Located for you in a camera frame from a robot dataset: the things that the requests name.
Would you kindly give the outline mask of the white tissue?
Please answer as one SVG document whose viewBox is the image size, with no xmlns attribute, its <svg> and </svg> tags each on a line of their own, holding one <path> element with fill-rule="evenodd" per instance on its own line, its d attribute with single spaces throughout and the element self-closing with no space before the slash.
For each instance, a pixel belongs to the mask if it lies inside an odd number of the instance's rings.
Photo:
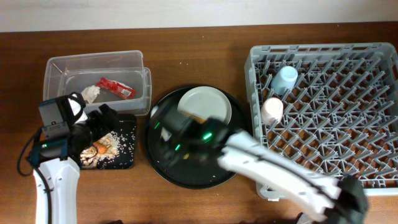
<svg viewBox="0 0 398 224">
<path fill-rule="evenodd" d="M 95 85 L 88 86 L 81 92 L 83 99 L 87 103 L 93 103 L 99 94 L 100 94 L 100 87 Z"/>
</svg>

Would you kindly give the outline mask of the wooden chopstick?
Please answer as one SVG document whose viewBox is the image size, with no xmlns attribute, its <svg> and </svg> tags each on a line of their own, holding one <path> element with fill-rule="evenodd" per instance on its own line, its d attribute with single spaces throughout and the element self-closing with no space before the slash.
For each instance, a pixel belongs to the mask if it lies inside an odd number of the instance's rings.
<svg viewBox="0 0 398 224">
<path fill-rule="evenodd" d="M 205 119 L 203 119 L 203 118 L 201 118 L 201 117 L 199 117 L 199 116 L 197 116 L 197 115 L 188 113 L 188 112 L 186 112 L 186 111 L 181 111 L 181 113 L 182 113 L 183 115 L 189 117 L 189 118 L 194 119 L 195 121 L 197 121 L 197 122 L 200 123 L 200 124 L 203 124 L 203 123 L 206 121 Z"/>
</svg>

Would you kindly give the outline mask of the light blue plastic cup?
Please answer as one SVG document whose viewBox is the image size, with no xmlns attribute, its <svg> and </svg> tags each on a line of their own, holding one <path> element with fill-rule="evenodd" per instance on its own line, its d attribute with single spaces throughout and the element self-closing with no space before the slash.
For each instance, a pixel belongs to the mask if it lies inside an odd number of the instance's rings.
<svg viewBox="0 0 398 224">
<path fill-rule="evenodd" d="M 271 81 L 271 88 L 276 95 L 292 91 L 298 78 L 298 71 L 292 66 L 282 67 Z"/>
</svg>

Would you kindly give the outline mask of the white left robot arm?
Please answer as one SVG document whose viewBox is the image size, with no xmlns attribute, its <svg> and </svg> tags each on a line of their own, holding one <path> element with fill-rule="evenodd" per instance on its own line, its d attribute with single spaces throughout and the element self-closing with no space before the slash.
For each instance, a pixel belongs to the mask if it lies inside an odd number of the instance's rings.
<svg viewBox="0 0 398 224">
<path fill-rule="evenodd" d="M 119 123 L 107 104 L 85 113 L 81 94 L 73 92 L 40 103 L 43 125 L 28 140 L 27 161 L 37 192 L 36 223 L 76 223 L 80 154 Z"/>
</svg>

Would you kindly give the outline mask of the pink plastic cup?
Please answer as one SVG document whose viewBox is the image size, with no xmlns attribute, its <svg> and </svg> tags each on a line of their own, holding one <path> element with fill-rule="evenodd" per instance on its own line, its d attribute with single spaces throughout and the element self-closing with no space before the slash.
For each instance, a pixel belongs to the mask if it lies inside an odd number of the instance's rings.
<svg viewBox="0 0 398 224">
<path fill-rule="evenodd" d="M 274 121 L 280 122 L 283 117 L 283 102 L 275 97 L 268 98 L 261 107 L 261 120 L 270 126 Z"/>
</svg>

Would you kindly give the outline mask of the red snack wrapper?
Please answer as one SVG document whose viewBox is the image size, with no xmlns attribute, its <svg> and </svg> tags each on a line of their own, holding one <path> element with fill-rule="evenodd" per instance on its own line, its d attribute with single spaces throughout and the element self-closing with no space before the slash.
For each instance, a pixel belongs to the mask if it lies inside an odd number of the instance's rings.
<svg viewBox="0 0 398 224">
<path fill-rule="evenodd" d="M 132 89 L 131 87 L 104 77 L 100 79 L 96 86 L 108 90 L 124 100 L 131 100 L 136 95 L 136 90 Z"/>
</svg>

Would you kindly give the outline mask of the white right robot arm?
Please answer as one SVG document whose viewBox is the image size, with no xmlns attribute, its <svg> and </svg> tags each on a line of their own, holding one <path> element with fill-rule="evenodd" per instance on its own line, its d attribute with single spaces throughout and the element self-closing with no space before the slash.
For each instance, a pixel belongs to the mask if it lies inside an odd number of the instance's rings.
<svg viewBox="0 0 398 224">
<path fill-rule="evenodd" d="M 339 180 L 304 168 L 263 146 L 243 129 L 233 129 L 218 118 L 200 123 L 175 105 L 156 106 L 150 126 L 171 134 L 164 155 L 166 167 L 185 156 L 214 160 L 227 171 L 244 175 L 281 193 L 314 223 L 363 223 L 369 210 L 358 179 Z"/>
</svg>

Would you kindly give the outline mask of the orange carrot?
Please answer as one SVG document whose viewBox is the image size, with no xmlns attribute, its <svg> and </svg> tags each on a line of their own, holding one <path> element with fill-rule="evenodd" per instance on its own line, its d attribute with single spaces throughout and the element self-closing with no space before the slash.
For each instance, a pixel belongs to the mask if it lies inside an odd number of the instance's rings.
<svg viewBox="0 0 398 224">
<path fill-rule="evenodd" d="M 105 154 L 108 151 L 108 148 L 101 143 L 94 142 L 93 146 L 97 149 L 98 154 Z"/>
</svg>

